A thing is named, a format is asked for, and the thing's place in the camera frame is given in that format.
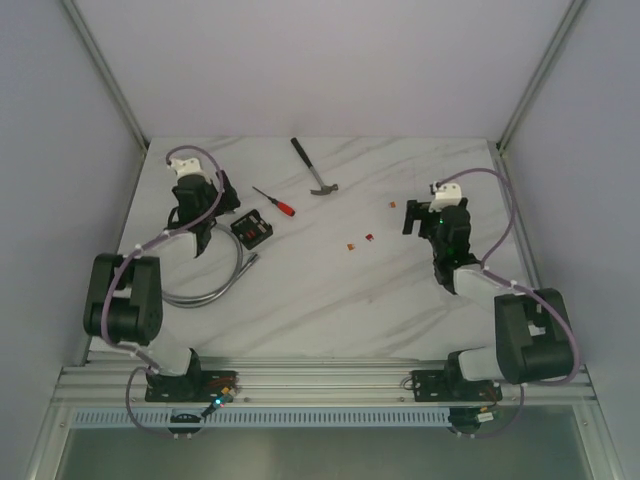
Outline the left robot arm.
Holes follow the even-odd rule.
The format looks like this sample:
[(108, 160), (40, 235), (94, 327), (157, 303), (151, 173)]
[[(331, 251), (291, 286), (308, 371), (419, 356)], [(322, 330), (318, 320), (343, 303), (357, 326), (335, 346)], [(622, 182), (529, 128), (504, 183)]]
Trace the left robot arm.
[(193, 169), (178, 173), (177, 204), (166, 228), (148, 248), (130, 256), (102, 253), (93, 261), (83, 314), (87, 335), (141, 360), (151, 401), (192, 402), (205, 396), (211, 376), (191, 347), (163, 327), (165, 304), (199, 306), (202, 299), (177, 299), (163, 290), (163, 276), (201, 257), (218, 229), (218, 216), (240, 200), (225, 171), (213, 177)]

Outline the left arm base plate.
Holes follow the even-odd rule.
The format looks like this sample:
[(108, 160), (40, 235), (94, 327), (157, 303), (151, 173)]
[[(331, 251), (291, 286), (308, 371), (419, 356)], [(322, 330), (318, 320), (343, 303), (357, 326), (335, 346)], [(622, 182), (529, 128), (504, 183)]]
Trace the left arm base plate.
[(145, 401), (148, 403), (204, 403), (237, 384), (232, 370), (204, 370), (185, 376), (148, 376)]

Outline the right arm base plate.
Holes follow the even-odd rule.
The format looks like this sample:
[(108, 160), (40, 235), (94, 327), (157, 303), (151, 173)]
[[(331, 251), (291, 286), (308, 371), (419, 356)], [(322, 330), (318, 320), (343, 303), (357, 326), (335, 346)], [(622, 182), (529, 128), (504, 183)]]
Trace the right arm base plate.
[(490, 380), (469, 381), (445, 370), (413, 370), (410, 373), (416, 402), (489, 402), (503, 399), (500, 385)]

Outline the black fuse box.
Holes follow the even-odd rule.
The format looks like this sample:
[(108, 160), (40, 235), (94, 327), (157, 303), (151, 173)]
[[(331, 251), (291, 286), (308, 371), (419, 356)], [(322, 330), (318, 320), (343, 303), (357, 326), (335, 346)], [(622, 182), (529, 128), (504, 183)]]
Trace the black fuse box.
[(272, 225), (262, 218), (257, 209), (233, 222), (230, 229), (247, 250), (253, 250), (273, 235)]

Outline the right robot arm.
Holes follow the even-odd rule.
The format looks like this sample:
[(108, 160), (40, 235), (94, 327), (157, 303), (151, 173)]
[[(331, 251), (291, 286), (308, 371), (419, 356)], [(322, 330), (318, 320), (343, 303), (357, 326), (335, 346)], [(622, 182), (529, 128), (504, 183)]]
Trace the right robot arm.
[(477, 398), (495, 380), (511, 385), (563, 384), (577, 375), (581, 361), (562, 294), (531, 290), (490, 272), (471, 252), (467, 200), (406, 204), (403, 233), (419, 225), (429, 242), (437, 283), (448, 293), (481, 306), (494, 320), (492, 346), (452, 352), (443, 368), (443, 387), (460, 400)]

